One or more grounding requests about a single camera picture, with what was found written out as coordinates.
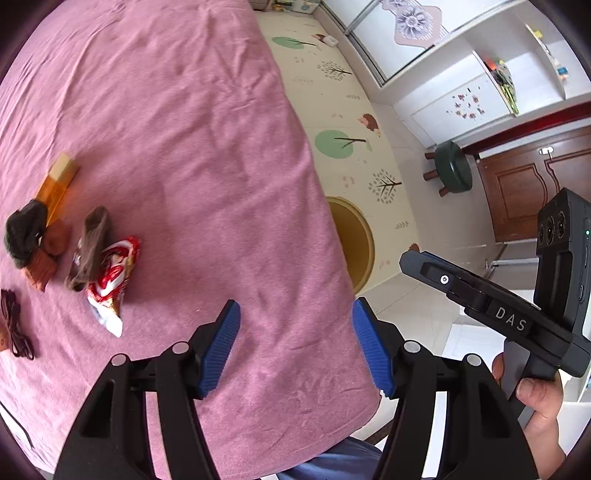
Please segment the person's right hand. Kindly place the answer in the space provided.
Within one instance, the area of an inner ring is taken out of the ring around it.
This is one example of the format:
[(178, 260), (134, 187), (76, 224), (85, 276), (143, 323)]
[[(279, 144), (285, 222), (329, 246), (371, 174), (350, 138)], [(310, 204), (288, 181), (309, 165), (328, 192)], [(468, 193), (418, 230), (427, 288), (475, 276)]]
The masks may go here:
[(558, 414), (564, 400), (560, 374), (552, 381), (522, 379), (517, 398), (534, 411), (524, 434), (540, 478), (549, 479), (566, 458), (559, 445)]

